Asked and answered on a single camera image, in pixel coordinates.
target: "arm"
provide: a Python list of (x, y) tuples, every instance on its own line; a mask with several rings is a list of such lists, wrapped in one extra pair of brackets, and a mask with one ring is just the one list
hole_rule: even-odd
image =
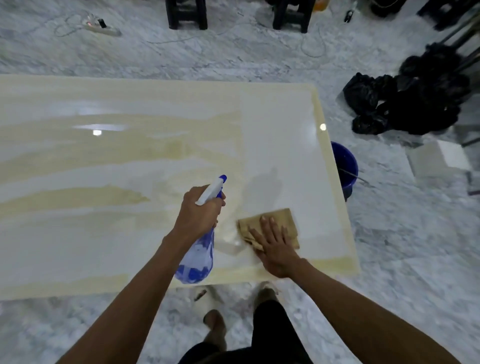
[(59, 364), (137, 362), (181, 259), (195, 240), (216, 225), (225, 205), (223, 195), (222, 199), (214, 198), (197, 206), (195, 201), (206, 187), (193, 187), (185, 194), (175, 226), (155, 255), (59, 359)]
[(264, 249), (257, 255), (265, 269), (297, 283), (362, 363), (460, 364), (420, 330), (300, 258), (285, 228), (265, 219), (260, 223), (263, 235), (250, 233)]

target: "blue spray bottle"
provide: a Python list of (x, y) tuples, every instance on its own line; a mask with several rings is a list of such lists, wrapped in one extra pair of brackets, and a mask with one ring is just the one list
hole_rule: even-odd
[[(215, 197), (222, 197), (223, 183), (227, 176), (222, 174), (210, 184), (197, 202), (201, 206)], [(208, 276), (213, 267), (213, 228), (187, 251), (175, 272), (175, 277), (182, 283), (198, 283)]]

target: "yellow cleaning cloth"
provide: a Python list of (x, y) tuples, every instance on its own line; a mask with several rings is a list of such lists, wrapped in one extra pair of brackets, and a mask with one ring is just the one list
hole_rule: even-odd
[(242, 239), (250, 245), (253, 245), (255, 249), (263, 250), (262, 246), (255, 241), (253, 236), (248, 231), (250, 226), (252, 229), (257, 230), (259, 233), (262, 233), (262, 228), (260, 227), (260, 217), (265, 216), (266, 218), (273, 217), (278, 224), (278, 227), (281, 228), (285, 226), (288, 229), (288, 235), (292, 239), (292, 246), (294, 249), (299, 249), (299, 241), (297, 240), (298, 232), (295, 223), (293, 222), (292, 213), (289, 208), (284, 208), (282, 210), (265, 212), (264, 214), (252, 216), (251, 218), (241, 218), (237, 221), (237, 226), (242, 236)]

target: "person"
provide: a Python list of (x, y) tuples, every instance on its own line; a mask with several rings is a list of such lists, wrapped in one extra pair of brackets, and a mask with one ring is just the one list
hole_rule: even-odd
[[(225, 195), (203, 206), (195, 201), (205, 190), (193, 187), (181, 204), (172, 231), (158, 251), (117, 295), (58, 363), (135, 363), (168, 285), (193, 242), (216, 225)], [(432, 338), (365, 296), (314, 268), (297, 255), (288, 231), (275, 221), (260, 221), (262, 234), (251, 230), (263, 247), (257, 251), (265, 269), (290, 278), (318, 306), (352, 353), (364, 364), (459, 364)], [(227, 351), (225, 323), (212, 310), (204, 317), (210, 328), (205, 341), (191, 348), (180, 364), (312, 363), (274, 290), (260, 291), (253, 314), (252, 344)]]

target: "floor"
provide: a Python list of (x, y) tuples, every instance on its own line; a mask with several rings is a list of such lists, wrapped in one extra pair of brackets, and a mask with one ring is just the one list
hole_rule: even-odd
[[(169, 30), (163, 1), (0, 0), (0, 73), (315, 84), (331, 139), (351, 149), (369, 182), (358, 182), (347, 203), (362, 273), (339, 279), (463, 364), (474, 364), (480, 357), (479, 197), (467, 195), (464, 175), (415, 182), (404, 149), (434, 136), (355, 135), (352, 111), (339, 96), (356, 72), (394, 74), (407, 56), (442, 39), (414, 15), (423, 2), (408, 1), (396, 18), (361, 11), (343, 24), (349, 2), (333, 0), (302, 35), (292, 27), (272, 30), (271, 12), (260, 0), (208, 0), (206, 31), (192, 24)], [(80, 29), (87, 12), (123, 35)], [(290, 281), (279, 285), (314, 362), (359, 363), (309, 297)], [(248, 283), (218, 287), (229, 348), (250, 342), (252, 290)], [(112, 299), (0, 303), (0, 363), (54, 362)], [(189, 308), (186, 290), (167, 294), (140, 363), (176, 363), (203, 338), (206, 327)]]

